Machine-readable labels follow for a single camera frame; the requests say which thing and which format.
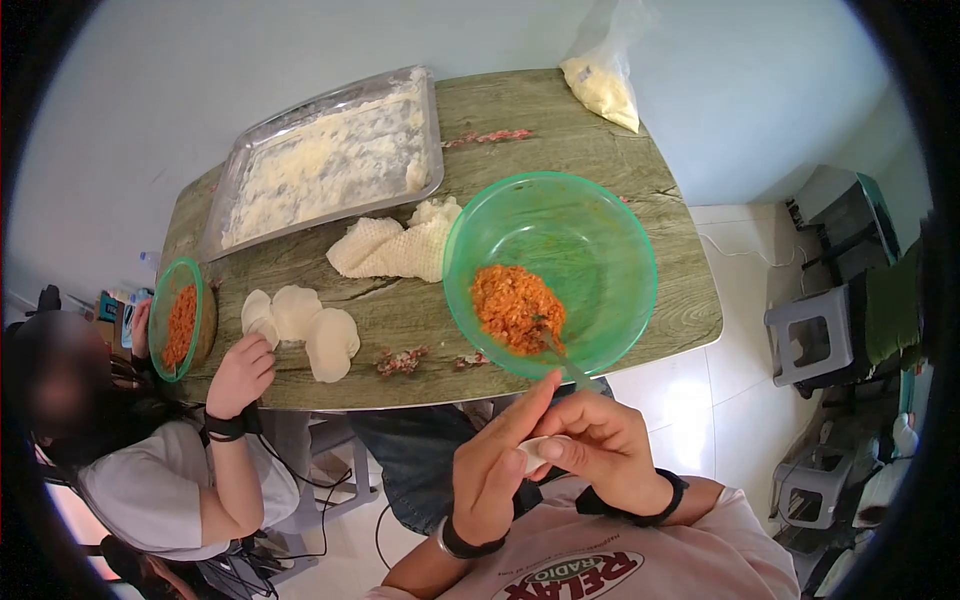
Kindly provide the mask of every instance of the pink t-shirt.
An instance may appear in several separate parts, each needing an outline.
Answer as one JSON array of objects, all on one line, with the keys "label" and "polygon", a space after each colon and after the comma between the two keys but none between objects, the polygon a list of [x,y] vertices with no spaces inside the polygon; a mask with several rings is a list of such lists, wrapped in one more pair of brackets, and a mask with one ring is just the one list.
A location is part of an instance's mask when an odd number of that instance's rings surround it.
[{"label": "pink t-shirt", "polygon": [[[518,519],[507,543],[440,597],[491,600],[799,598],[793,560],[760,527],[740,490],[726,488],[690,527],[638,528],[577,514],[587,486],[567,476]],[[367,600],[413,600],[374,588]]]}]

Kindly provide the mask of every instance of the plastic bag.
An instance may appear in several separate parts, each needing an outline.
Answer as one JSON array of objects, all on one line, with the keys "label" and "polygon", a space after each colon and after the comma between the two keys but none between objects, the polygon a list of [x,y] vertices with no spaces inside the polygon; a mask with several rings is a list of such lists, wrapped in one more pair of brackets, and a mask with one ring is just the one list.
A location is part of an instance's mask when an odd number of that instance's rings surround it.
[{"label": "plastic bag", "polygon": [[630,83],[627,48],[639,40],[654,20],[654,13],[643,0],[620,0],[613,9],[610,29],[603,41],[560,63],[566,84],[577,100],[634,133],[639,131],[640,118]]}]

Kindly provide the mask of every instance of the long dark hair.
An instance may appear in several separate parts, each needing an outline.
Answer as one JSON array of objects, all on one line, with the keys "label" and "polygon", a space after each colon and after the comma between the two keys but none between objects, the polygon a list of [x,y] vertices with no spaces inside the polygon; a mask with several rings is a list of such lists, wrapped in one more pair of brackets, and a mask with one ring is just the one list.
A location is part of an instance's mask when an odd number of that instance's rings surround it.
[{"label": "long dark hair", "polygon": [[[164,423],[189,418],[190,406],[159,389],[151,373],[138,372],[130,361],[111,355],[107,370],[106,353],[56,348],[56,327],[26,329],[4,334],[4,390],[33,439],[52,438],[43,452],[68,479],[75,481],[77,472],[97,459],[142,442]],[[34,386],[55,352],[69,358],[83,382],[80,418],[55,420],[36,408]]]}]

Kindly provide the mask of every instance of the baking tray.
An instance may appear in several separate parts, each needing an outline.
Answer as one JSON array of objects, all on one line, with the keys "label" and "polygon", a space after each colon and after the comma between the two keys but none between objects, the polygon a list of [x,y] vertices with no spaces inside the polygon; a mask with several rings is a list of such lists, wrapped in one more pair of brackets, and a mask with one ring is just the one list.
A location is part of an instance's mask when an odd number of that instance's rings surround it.
[{"label": "baking tray", "polygon": [[[285,143],[282,140],[291,139],[291,134],[296,134],[298,130],[305,131],[303,128],[314,123],[318,118],[338,112],[346,112],[353,108],[359,108],[365,103],[385,98],[392,91],[400,89],[404,84],[409,85],[415,76],[423,77],[420,93],[417,94],[417,102],[419,102],[423,113],[423,166],[426,170],[425,186],[422,189],[328,212],[316,218],[264,232],[256,237],[224,248],[225,233],[231,227],[232,211],[241,201],[241,195],[246,184],[245,179],[254,167],[258,156],[262,156],[262,153]],[[441,149],[440,124],[437,121],[437,101],[434,94],[432,72],[422,65],[412,65],[396,71],[374,75],[325,92],[288,108],[262,123],[254,125],[237,138],[224,164],[224,171],[214,192],[213,204],[206,219],[204,237],[200,245],[200,258],[206,262],[216,260],[293,231],[312,228],[322,223],[329,223],[379,208],[423,200],[437,190],[443,179],[444,158]]]}]

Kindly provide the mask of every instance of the tiled floor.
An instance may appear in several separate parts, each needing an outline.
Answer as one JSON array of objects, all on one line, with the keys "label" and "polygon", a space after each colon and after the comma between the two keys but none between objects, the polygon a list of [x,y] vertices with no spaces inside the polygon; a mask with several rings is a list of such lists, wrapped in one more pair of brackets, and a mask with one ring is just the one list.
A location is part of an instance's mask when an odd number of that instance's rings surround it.
[{"label": "tiled floor", "polygon": [[[816,243],[793,229],[781,204],[691,208],[697,229],[725,253],[758,251],[774,264],[791,262],[792,247],[813,255]],[[792,388],[776,388],[763,311],[800,294],[803,255],[773,268],[755,253],[724,256],[703,240],[724,313],[720,339],[705,348],[619,372],[610,377],[621,402],[643,412],[658,466],[699,474],[744,489],[760,521],[767,523],[776,464],[803,432],[816,407]],[[818,289],[817,273],[804,281]],[[373,545],[377,502],[326,527],[329,553],[320,564],[279,588],[283,599],[351,598],[377,585],[387,569]],[[306,537],[323,549],[320,531]],[[380,546],[390,564],[422,540],[404,530],[388,511]]]}]

